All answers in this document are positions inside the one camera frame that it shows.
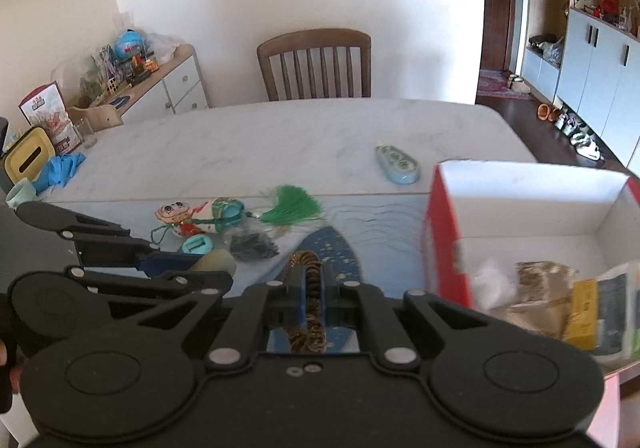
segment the glass cup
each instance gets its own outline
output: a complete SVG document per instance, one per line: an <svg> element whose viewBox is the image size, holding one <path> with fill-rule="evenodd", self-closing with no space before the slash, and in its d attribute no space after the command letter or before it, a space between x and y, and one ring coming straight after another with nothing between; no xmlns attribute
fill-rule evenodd
<svg viewBox="0 0 640 448"><path fill-rule="evenodd" d="M98 142L98 138L95 135L94 130L91 127L91 123L89 123L88 119L82 119L78 121L75 125L76 132L80 139L82 139L82 143L84 143L84 147L89 149L94 144Z"/></svg>

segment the cardboard box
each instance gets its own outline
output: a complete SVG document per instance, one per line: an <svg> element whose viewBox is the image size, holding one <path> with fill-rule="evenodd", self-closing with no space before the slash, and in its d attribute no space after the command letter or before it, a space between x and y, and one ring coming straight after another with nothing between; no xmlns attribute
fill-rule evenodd
<svg viewBox="0 0 640 448"><path fill-rule="evenodd" d="M623 173L549 164L436 167L422 252L427 288L473 307L468 275L488 259L552 260L596 278L640 257L640 184Z"/></svg>

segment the yellow label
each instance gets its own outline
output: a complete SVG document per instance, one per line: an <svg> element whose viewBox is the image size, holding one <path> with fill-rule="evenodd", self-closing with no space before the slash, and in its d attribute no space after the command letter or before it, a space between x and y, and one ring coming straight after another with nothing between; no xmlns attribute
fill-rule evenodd
<svg viewBox="0 0 640 448"><path fill-rule="evenodd" d="M574 284L571 317L564 332L564 341L582 349L593 351L598 336L598 283L594 279Z"/></svg>

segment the blue placemat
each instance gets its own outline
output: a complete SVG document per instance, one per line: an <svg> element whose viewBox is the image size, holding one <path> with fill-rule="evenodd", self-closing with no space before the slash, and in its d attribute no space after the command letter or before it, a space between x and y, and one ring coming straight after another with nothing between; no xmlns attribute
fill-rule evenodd
<svg viewBox="0 0 640 448"><path fill-rule="evenodd" d="M348 280L361 280L358 259L345 238L331 226L313 232L300 243L297 250L313 251L322 263L331 265L339 284ZM351 335L352 331L347 328L328 327L326 352L341 352ZM289 341L282 330L272 333L269 352L290 352Z"/></svg>

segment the white cabinet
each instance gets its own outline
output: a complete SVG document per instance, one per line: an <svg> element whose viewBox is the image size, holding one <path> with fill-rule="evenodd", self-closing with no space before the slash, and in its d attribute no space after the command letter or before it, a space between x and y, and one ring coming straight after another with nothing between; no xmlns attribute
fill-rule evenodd
<svg viewBox="0 0 640 448"><path fill-rule="evenodd" d="M164 84L174 107L200 81L196 60L191 56L164 77Z"/></svg>
<svg viewBox="0 0 640 448"><path fill-rule="evenodd" d="M627 165L640 137L640 43L628 38L623 67L602 140ZM640 166L640 154L636 158Z"/></svg>
<svg viewBox="0 0 640 448"><path fill-rule="evenodd" d="M540 62L540 76L538 77L538 86L536 88L551 103L556 97L559 74L560 71L546 60Z"/></svg>
<svg viewBox="0 0 640 448"><path fill-rule="evenodd" d="M122 115L122 122L137 123L172 115L174 115L174 107L166 95L164 85L160 82L131 105L129 110Z"/></svg>
<svg viewBox="0 0 640 448"><path fill-rule="evenodd" d="M525 49L522 61L522 77L549 102L556 97L559 71L540 54Z"/></svg>
<svg viewBox="0 0 640 448"><path fill-rule="evenodd" d="M594 24L596 22L586 14L570 10L558 97L573 110L577 110L580 105L587 81L593 52Z"/></svg>
<svg viewBox="0 0 640 448"><path fill-rule="evenodd" d="M122 115L123 123L155 120L209 108L195 56L190 56Z"/></svg>
<svg viewBox="0 0 640 448"><path fill-rule="evenodd" d="M623 68L627 37L602 22L594 21L593 54L584 85L578 116L602 135Z"/></svg>
<svg viewBox="0 0 640 448"><path fill-rule="evenodd" d="M540 78L540 63L542 58L531 49L525 49L522 59L522 77L535 86Z"/></svg>
<svg viewBox="0 0 640 448"><path fill-rule="evenodd" d="M196 110L204 110L206 108L209 108L207 105L207 97L204 94L202 83L198 82L180 103L175 106L175 113L185 114L186 112L195 112Z"/></svg>
<svg viewBox="0 0 640 448"><path fill-rule="evenodd" d="M640 142L638 142L638 146L636 147L636 153L631 158L631 162L629 163L628 168L634 174L640 177Z"/></svg>

